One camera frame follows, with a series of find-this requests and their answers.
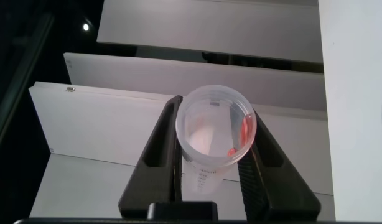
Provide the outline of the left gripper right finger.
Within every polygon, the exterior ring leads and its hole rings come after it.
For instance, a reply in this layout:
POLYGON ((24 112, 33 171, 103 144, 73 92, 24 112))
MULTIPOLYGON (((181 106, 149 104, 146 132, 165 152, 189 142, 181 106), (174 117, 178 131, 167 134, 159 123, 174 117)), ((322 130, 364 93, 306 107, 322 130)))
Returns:
POLYGON ((259 115, 255 117, 254 143, 237 162, 247 221, 316 221, 318 198, 259 115))

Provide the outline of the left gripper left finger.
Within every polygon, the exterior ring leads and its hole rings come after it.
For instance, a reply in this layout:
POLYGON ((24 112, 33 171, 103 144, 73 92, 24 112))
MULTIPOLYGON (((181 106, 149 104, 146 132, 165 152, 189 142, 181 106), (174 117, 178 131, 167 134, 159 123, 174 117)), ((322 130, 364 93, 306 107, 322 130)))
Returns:
POLYGON ((182 100, 177 95, 165 104, 118 202, 123 218, 146 218, 152 203, 182 201, 182 150, 175 130, 182 100))

